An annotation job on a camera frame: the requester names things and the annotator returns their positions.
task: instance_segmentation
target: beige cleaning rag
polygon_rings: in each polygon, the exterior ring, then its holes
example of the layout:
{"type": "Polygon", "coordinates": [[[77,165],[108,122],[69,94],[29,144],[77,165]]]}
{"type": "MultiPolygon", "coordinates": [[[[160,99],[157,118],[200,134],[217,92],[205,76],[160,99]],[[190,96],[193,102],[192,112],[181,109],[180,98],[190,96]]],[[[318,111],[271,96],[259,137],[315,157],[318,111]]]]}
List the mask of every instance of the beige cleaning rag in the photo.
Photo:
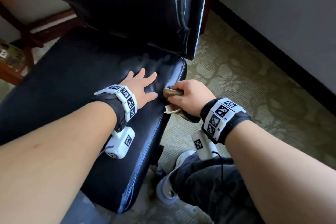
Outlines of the beige cleaning rag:
{"type": "MultiPolygon", "coordinates": [[[[170,96],[183,96],[183,90],[172,90],[172,89],[166,88],[163,90],[163,96],[167,100],[170,96]]],[[[176,114],[176,115],[181,116],[183,119],[193,122],[193,123],[198,123],[200,121],[199,117],[191,116],[190,114],[183,112],[183,109],[177,105],[169,104],[169,105],[166,105],[165,107],[166,107],[166,111],[164,113],[166,114],[176,114]]]]}

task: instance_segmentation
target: hand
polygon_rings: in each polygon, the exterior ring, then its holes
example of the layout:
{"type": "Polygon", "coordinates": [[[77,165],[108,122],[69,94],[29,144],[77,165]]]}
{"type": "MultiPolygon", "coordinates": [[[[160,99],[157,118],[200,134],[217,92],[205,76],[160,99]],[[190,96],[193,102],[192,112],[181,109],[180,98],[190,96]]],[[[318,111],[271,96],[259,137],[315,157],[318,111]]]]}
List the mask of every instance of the hand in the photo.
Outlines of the hand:
{"type": "Polygon", "coordinates": [[[172,89],[184,90],[184,95],[171,96],[168,101],[197,117],[201,116],[201,111],[208,102],[216,99],[215,95],[203,83],[196,80],[180,81],[172,89]]]}
{"type": "Polygon", "coordinates": [[[119,83],[119,85],[127,86],[135,95],[138,109],[142,108],[146,103],[158,97],[158,94],[155,92],[145,93],[145,87],[154,82],[157,73],[153,73],[149,77],[144,78],[145,72],[146,70],[142,68],[140,72],[135,77],[133,77],[134,73],[130,71],[125,80],[119,83]]]}

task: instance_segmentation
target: black baseboard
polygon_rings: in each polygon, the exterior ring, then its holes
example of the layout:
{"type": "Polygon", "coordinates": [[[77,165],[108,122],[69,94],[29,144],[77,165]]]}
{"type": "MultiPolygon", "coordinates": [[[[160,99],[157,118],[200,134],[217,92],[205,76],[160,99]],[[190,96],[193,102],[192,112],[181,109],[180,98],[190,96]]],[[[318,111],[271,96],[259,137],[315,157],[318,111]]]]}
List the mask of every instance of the black baseboard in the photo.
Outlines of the black baseboard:
{"type": "Polygon", "coordinates": [[[336,116],[336,95],[219,0],[211,9],[336,116]]]}

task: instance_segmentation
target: forearm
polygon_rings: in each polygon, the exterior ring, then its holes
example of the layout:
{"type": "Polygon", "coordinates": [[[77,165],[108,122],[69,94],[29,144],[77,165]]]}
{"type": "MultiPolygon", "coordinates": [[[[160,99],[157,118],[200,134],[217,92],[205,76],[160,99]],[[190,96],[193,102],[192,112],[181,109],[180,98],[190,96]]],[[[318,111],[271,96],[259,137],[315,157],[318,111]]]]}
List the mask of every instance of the forearm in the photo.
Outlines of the forearm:
{"type": "Polygon", "coordinates": [[[59,223],[115,125],[93,102],[1,146],[2,223],[59,223]]]}
{"type": "Polygon", "coordinates": [[[267,223],[336,223],[336,171],[251,121],[225,145],[267,223]]]}

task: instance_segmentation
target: white wall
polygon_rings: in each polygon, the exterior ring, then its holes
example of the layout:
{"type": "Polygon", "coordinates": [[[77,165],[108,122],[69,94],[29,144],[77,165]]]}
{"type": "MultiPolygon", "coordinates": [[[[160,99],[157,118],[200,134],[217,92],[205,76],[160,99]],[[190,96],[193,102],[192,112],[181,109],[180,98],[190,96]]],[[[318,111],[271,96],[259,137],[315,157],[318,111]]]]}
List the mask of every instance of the white wall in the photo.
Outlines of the white wall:
{"type": "MultiPolygon", "coordinates": [[[[23,24],[67,10],[70,6],[62,0],[6,0],[2,4],[23,24]]],[[[0,17],[0,38],[12,42],[20,33],[0,17]]]]}
{"type": "Polygon", "coordinates": [[[335,0],[220,0],[336,94],[335,0]]]}

